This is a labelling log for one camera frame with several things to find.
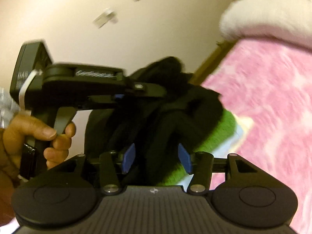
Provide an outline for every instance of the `round pad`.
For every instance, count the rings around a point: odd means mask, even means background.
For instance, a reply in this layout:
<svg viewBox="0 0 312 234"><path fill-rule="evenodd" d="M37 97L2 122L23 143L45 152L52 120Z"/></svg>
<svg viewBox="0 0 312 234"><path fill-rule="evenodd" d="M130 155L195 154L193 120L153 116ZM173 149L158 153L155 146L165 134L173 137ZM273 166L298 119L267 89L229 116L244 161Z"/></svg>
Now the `round pad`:
<svg viewBox="0 0 312 234"><path fill-rule="evenodd" d="M245 187L239 192L239 197L247 205L266 207L275 201L275 194L266 187Z"/></svg>
<svg viewBox="0 0 312 234"><path fill-rule="evenodd" d="M216 211L228 221L244 227L273 228L288 223L298 200L286 187L228 187L220 184L212 195Z"/></svg>
<svg viewBox="0 0 312 234"><path fill-rule="evenodd" d="M23 224L56 228L85 217L95 207L92 185L74 173L51 172L16 189L12 206Z"/></svg>

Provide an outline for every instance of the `hand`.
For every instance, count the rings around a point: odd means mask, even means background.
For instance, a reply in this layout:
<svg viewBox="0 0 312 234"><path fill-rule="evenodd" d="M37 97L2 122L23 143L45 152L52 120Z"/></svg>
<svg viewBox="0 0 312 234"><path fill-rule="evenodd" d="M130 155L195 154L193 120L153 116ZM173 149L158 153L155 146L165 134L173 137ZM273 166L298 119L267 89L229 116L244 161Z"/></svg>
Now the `hand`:
<svg viewBox="0 0 312 234"><path fill-rule="evenodd" d="M44 151L46 164L48 168L52 168L67 158L75 131L75 125L70 123L65 129L65 134L57 136L56 131L42 121L19 114L4 130L3 135L0 134L0 226L14 218L11 196L19 173L25 136L31 135L39 140L52 141L53 148Z"/></svg>

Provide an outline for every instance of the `blue tab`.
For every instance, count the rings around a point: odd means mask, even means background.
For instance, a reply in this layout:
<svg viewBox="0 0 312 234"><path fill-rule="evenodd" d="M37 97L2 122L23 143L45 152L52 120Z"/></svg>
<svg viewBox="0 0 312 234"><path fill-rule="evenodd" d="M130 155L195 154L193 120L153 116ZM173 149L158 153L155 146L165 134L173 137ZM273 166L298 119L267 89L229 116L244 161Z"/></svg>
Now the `blue tab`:
<svg viewBox="0 0 312 234"><path fill-rule="evenodd" d="M123 98L123 97L124 97L124 94L116 94L116 95L115 95L115 99L116 99L116 98Z"/></svg>
<svg viewBox="0 0 312 234"><path fill-rule="evenodd" d="M131 168L135 160L135 144L131 144L131 146L127 149L124 154L124 159L121 163L121 171L123 174L127 174Z"/></svg>
<svg viewBox="0 0 312 234"><path fill-rule="evenodd" d="M177 148L177 154L179 156L180 162L183 165L185 171L189 174L193 171L193 165L191 161L190 154L186 151L182 144L179 144Z"/></svg>

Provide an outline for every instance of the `metal screw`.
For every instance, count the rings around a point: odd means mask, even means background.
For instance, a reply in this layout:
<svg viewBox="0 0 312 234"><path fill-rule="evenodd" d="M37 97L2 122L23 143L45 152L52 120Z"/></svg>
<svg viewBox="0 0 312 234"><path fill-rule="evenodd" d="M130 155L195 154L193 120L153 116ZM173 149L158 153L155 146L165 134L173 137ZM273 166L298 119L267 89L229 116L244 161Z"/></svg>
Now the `metal screw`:
<svg viewBox="0 0 312 234"><path fill-rule="evenodd" d="M104 187L104 191L105 191L105 192L109 192L109 193L111 193L111 192L117 192L118 189L119 189L118 186L112 185L112 184L106 185L106 186Z"/></svg>
<svg viewBox="0 0 312 234"><path fill-rule="evenodd" d="M191 185L190 189L192 192L203 192L206 190L206 188L200 184Z"/></svg>
<svg viewBox="0 0 312 234"><path fill-rule="evenodd" d="M136 84L136 85L135 85L135 88L136 88L136 89L143 89L143 85L141 85L141 84Z"/></svg>

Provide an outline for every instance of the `black bag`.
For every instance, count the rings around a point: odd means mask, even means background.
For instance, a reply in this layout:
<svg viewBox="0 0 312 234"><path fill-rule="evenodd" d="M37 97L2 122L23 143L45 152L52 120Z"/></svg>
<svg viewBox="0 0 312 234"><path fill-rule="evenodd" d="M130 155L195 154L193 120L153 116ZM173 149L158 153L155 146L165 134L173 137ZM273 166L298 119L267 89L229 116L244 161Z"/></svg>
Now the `black bag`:
<svg viewBox="0 0 312 234"><path fill-rule="evenodd" d="M135 144L136 157L122 185L156 185L171 172L178 145L188 151L199 147L222 117L219 93L188 83L175 57L167 57L133 73L137 82L166 88L159 98L124 96L116 109L93 110L85 132L85 154L98 158L106 151Z"/></svg>

